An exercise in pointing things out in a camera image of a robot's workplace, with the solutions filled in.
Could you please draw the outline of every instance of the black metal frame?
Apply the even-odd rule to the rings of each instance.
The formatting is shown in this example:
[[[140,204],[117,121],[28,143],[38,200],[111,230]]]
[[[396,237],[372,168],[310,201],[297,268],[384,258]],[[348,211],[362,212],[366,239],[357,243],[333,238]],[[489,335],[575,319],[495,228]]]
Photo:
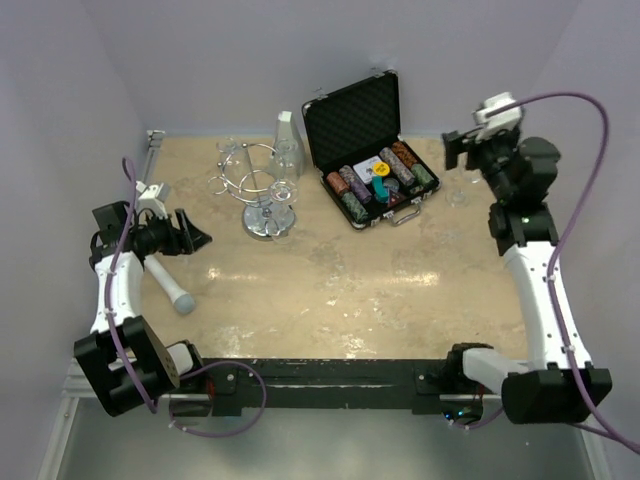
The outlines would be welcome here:
[[[267,408],[392,409],[442,414],[440,395],[474,394],[477,383],[452,375],[448,360],[233,359],[250,365],[267,387]],[[205,364],[230,360],[206,358]],[[176,401],[184,416],[238,416],[257,408],[262,389],[240,367],[219,366],[174,393],[210,394],[213,402]]]

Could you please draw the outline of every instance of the gray floor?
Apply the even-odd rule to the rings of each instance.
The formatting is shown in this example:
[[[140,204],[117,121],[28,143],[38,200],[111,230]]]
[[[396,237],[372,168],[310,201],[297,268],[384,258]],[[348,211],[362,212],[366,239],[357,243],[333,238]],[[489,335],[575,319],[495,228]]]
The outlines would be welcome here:
[[[167,428],[143,408],[118,418],[82,400],[59,478],[143,479],[592,479],[581,436],[504,417],[465,432],[405,411],[267,410],[247,433],[210,440]],[[247,410],[245,416],[253,414]],[[244,418],[207,419],[229,428]]]

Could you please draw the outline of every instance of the poker chip case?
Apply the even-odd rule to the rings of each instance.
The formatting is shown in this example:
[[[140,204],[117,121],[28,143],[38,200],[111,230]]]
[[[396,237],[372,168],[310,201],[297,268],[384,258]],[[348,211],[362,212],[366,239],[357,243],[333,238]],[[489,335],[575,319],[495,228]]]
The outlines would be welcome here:
[[[440,188],[438,177],[400,135],[400,91],[396,71],[388,70],[328,95],[320,95],[303,105],[302,116],[313,165],[321,175],[322,185],[353,228],[363,230],[385,219],[394,226],[406,223],[420,214],[422,202]],[[402,182],[397,181],[399,179],[396,175],[397,170],[393,168],[387,178],[396,179],[394,184],[399,184],[399,191],[397,193],[388,191],[392,195],[392,200],[382,202],[374,195],[374,186],[366,185],[373,198],[362,204],[366,210],[366,218],[363,218],[361,210],[360,217],[356,218],[350,208],[347,208],[350,202],[347,201],[346,195],[344,197],[338,195],[342,189],[337,189],[338,193],[336,193],[331,183],[327,181],[327,176],[338,172],[345,165],[354,167],[368,159],[380,156],[380,152],[385,148],[398,152],[403,162],[407,157],[413,157],[411,161],[406,162],[406,165],[416,173],[418,172],[414,169],[424,169],[420,170],[421,181],[419,184],[416,181],[408,187],[404,183],[405,178],[401,179]],[[330,177],[334,184],[335,178],[335,175]],[[362,194],[362,191],[358,190],[355,193]],[[355,197],[352,194],[347,195],[353,202]],[[407,207],[412,207],[411,213],[397,214]]]

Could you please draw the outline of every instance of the open case lid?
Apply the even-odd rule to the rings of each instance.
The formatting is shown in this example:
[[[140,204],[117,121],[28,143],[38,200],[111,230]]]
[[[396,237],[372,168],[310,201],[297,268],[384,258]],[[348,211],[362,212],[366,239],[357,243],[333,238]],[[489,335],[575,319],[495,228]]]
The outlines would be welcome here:
[[[313,164],[329,173],[376,155],[400,133],[398,74],[354,83],[302,107]]]

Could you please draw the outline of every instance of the yellow poker chip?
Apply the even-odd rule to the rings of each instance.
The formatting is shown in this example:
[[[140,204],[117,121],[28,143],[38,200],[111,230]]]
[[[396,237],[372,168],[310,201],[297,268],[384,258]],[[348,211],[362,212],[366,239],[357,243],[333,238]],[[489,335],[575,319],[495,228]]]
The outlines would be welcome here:
[[[379,177],[386,177],[387,175],[389,175],[391,173],[391,169],[389,168],[389,165],[387,165],[386,163],[377,162],[373,166],[373,173],[375,173]]]

